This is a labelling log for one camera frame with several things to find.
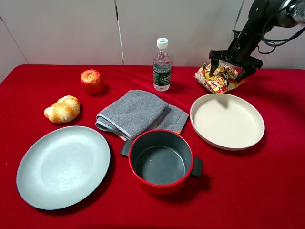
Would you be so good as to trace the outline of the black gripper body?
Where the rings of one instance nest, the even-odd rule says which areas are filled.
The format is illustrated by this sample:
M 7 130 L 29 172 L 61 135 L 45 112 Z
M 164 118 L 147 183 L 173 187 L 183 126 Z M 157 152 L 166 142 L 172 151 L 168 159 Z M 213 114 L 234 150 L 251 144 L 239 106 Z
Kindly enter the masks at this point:
M 246 41 L 233 39 L 227 50 L 210 51 L 209 59 L 211 60 L 211 64 L 216 65 L 221 60 L 241 68 L 261 68 L 263 61 L 251 56 L 259 41 L 259 39 Z

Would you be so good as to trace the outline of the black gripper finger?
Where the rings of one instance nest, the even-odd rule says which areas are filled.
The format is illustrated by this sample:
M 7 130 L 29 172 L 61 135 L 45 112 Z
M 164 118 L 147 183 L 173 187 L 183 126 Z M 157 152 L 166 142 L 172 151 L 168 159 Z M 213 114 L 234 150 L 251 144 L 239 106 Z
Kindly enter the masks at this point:
M 211 58 L 211 68 L 209 73 L 210 77 L 213 77 L 214 71 L 218 68 L 218 65 L 219 65 L 219 59 Z
M 236 81 L 239 83 L 242 80 L 246 79 L 248 76 L 255 74 L 255 72 L 256 72 L 255 66 L 243 67 L 241 72 L 238 74 Z

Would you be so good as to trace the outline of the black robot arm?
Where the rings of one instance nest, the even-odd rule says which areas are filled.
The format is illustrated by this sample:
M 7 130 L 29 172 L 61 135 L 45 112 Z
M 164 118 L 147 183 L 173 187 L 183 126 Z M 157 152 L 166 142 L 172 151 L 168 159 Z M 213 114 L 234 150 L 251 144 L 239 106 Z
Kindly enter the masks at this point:
M 292 28 L 304 23 L 305 2 L 303 0 L 255 0 L 250 8 L 244 28 L 241 31 L 233 30 L 234 38 L 229 48 L 221 51 L 210 51 L 209 76 L 213 76 L 219 61 L 222 60 L 242 69 L 236 77 L 236 81 L 240 82 L 263 66 L 261 60 L 251 56 L 260 41 L 276 49 L 276 47 L 296 39 L 305 31 L 302 28 L 288 39 L 265 38 L 265 35 L 273 27 Z

